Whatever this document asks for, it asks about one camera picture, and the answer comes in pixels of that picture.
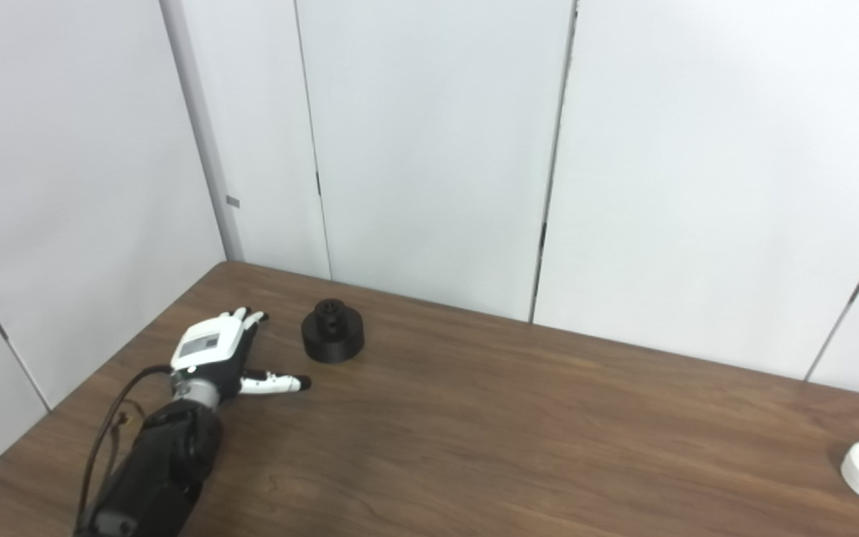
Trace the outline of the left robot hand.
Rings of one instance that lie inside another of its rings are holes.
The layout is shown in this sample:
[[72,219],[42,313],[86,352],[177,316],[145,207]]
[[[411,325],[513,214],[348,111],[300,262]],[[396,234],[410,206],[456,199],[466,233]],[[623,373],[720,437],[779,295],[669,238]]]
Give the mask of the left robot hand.
[[174,400],[194,401],[210,410],[239,395],[278,395],[311,389],[307,375],[249,369],[258,329],[267,315],[238,308],[201,321],[181,337],[170,361]]

